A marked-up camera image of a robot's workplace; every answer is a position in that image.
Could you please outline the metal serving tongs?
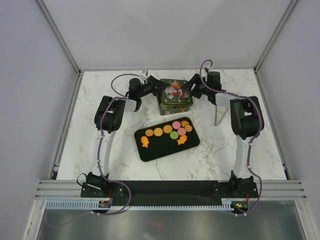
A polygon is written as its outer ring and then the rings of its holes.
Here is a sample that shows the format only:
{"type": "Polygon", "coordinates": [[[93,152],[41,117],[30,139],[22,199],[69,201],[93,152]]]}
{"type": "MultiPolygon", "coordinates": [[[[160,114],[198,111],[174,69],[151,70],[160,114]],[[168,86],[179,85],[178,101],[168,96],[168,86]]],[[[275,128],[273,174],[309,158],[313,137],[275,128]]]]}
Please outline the metal serving tongs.
{"type": "Polygon", "coordinates": [[[217,127],[226,113],[228,112],[228,109],[223,106],[216,106],[215,107],[215,114],[214,114],[214,126],[217,127]]]}

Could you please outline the green christmas cookie tin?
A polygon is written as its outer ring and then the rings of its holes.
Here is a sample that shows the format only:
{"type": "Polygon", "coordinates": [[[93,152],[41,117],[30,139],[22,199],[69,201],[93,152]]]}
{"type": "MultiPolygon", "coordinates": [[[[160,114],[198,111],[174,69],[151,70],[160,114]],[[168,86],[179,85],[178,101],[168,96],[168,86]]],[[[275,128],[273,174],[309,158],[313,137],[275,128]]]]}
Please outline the green christmas cookie tin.
{"type": "Polygon", "coordinates": [[[159,113],[161,116],[188,112],[192,106],[193,106],[192,102],[187,102],[187,103],[176,102],[176,103],[170,103],[170,104],[165,104],[163,102],[158,103],[159,113]]]}

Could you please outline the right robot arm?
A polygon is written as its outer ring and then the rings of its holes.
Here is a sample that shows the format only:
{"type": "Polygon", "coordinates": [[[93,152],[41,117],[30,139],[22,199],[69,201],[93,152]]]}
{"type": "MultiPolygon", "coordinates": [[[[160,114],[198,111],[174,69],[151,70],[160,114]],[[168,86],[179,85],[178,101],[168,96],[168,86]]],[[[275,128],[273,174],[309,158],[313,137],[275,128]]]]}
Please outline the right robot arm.
{"type": "Polygon", "coordinates": [[[236,136],[236,155],[227,191],[237,198],[251,192],[257,196],[254,182],[257,175],[253,173],[250,161],[254,141],[265,126],[259,99],[223,90],[220,73],[216,71],[209,71],[206,77],[196,73],[181,88],[192,97],[200,99],[205,95],[213,105],[230,110],[231,129],[236,136]]]}

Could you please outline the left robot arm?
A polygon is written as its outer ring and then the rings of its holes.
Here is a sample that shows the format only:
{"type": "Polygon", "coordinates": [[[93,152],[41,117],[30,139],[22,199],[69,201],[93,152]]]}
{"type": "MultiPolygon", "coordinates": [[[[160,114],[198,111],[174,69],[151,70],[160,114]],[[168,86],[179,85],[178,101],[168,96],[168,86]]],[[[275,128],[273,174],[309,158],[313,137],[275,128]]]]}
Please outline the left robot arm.
{"type": "Polygon", "coordinates": [[[132,76],[128,91],[119,93],[111,86],[117,96],[103,96],[95,113],[94,123],[98,133],[97,154],[91,171],[84,175],[85,182],[82,184],[80,194],[82,198],[104,198],[114,184],[125,185],[109,179],[112,144],[122,124],[124,113],[137,112],[142,105],[142,97],[149,94],[157,96],[163,89],[169,87],[169,83],[153,76],[147,77],[144,73],[140,75],[124,73],[115,79],[125,76],[132,76]]]}

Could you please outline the gold tin lid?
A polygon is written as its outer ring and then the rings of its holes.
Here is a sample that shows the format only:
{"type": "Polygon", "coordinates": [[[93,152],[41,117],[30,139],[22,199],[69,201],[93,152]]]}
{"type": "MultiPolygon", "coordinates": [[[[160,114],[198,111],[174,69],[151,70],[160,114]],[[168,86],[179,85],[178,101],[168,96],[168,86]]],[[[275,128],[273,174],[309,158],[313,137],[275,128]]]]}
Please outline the gold tin lid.
{"type": "Polygon", "coordinates": [[[158,94],[161,104],[164,106],[193,105],[191,94],[182,89],[182,86],[188,82],[187,80],[162,78],[160,81],[168,84],[158,94]]]}

